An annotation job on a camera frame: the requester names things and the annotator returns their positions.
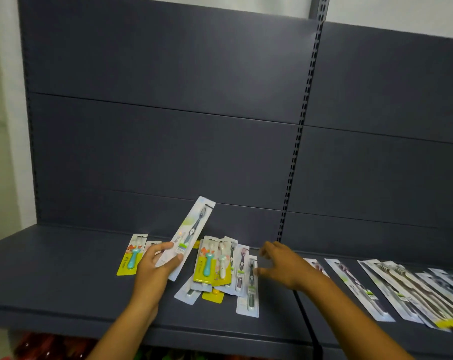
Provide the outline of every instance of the shelf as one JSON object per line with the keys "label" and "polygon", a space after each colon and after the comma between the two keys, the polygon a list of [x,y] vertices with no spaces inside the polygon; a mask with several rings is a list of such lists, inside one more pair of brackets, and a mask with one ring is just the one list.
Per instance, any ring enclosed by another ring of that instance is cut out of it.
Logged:
{"label": "shelf", "polygon": [[[333,271],[324,258],[338,258],[334,255],[319,256],[318,254],[308,254],[298,252],[302,258],[319,259],[321,265],[328,273],[330,278],[338,285],[344,293],[349,296],[364,312],[368,314],[366,309],[361,305],[353,293],[342,282],[340,277]],[[362,269],[355,259],[340,259],[351,271],[351,273],[363,284],[367,289],[371,290],[380,300],[383,307],[389,312],[396,322],[377,322],[377,324],[394,339],[400,346],[407,350],[415,358],[436,358],[436,359],[453,359],[453,333],[446,333],[440,330],[429,328],[419,323],[413,323],[403,320],[397,311],[390,305],[390,302],[383,296],[378,287],[371,281],[367,273]],[[331,331],[328,323],[315,305],[302,293],[299,293],[303,308],[305,309],[308,319],[310,320],[313,330],[318,341],[324,350],[324,359],[345,359],[343,351],[340,350],[335,335]]]}
{"label": "shelf", "polygon": [[[130,235],[35,225],[0,241],[0,327],[100,338],[126,307],[134,276],[116,276]],[[313,347],[295,296],[259,284],[260,317],[174,298],[194,271],[196,251],[169,282],[144,343],[275,359],[305,358]]]}

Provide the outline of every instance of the person's right hand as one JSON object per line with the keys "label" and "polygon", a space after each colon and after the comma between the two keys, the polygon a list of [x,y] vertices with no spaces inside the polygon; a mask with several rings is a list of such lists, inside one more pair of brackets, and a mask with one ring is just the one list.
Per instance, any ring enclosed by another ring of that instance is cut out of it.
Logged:
{"label": "person's right hand", "polygon": [[259,277],[273,279],[291,290],[302,290],[306,277],[319,273],[288,246],[277,241],[265,242],[259,254],[266,259],[271,259],[273,267],[257,268],[256,274]]}

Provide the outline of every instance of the gray panel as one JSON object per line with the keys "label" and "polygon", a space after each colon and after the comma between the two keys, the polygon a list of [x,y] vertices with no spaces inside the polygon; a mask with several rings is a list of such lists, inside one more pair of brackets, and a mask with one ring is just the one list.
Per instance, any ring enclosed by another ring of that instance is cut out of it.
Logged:
{"label": "gray panel", "polygon": [[453,145],[305,127],[288,210],[453,229]]}
{"label": "gray panel", "polygon": [[453,39],[324,23],[305,125],[453,143]]}
{"label": "gray panel", "polygon": [[288,212],[282,243],[294,250],[453,266],[453,231]]}
{"label": "gray panel", "polygon": [[[104,331],[95,323],[114,321],[133,289],[134,276],[116,276],[129,239],[128,235],[36,225],[0,241],[0,311],[39,313],[40,323],[48,321],[41,315],[77,318],[78,324],[92,321],[86,325],[95,333]],[[221,306],[201,298],[193,306],[175,299],[194,270],[195,258],[196,251],[178,279],[168,283],[146,343],[162,344],[163,338],[164,345],[171,345],[174,336],[175,345],[185,349],[207,351],[213,341],[218,352],[266,357],[271,351],[270,356],[278,359],[305,358],[311,352],[311,339],[293,293],[275,283],[259,284],[259,319],[237,315],[233,296],[226,296]],[[12,316],[0,320],[0,326],[11,324]],[[20,323],[29,326],[22,316],[18,315]],[[64,324],[47,325],[58,326],[56,332],[71,333],[70,327],[63,329]]]}
{"label": "gray panel", "polygon": [[19,0],[28,89],[297,123],[316,21],[147,0]]}
{"label": "gray panel", "polygon": [[[341,288],[344,293],[349,296],[350,299],[353,300],[353,302],[355,302],[356,305],[358,305],[368,316],[370,316],[353,293],[338,277],[337,273],[335,273],[333,269],[324,260],[322,260],[322,258],[308,253],[300,252],[299,254],[302,258],[320,259],[320,262],[326,272],[328,272],[338,287]],[[373,291],[373,293],[381,301],[386,311],[388,311],[396,320],[396,322],[377,322],[377,324],[388,335],[390,335],[393,340],[395,340],[400,346],[415,357],[417,355],[432,355],[442,359],[453,357],[453,333],[438,331],[419,323],[403,320],[356,260],[344,258],[340,258],[340,260],[348,266],[351,273],[360,281],[360,283],[362,283],[369,290]],[[318,309],[314,306],[310,299],[307,298],[307,296],[302,293],[299,293],[299,295],[319,342],[324,347],[339,347],[335,335]]]}
{"label": "gray panel", "polygon": [[294,125],[38,94],[30,108],[39,189],[77,183],[283,208]]}
{"label": "gray panel", "polygon": [[[40,223],[127,233],[143,232],[170,240],[195,201],[88,187],[43,186]],[[204,233],[229,236],[253,247],[275,241],[281,211],[218,203]]]}

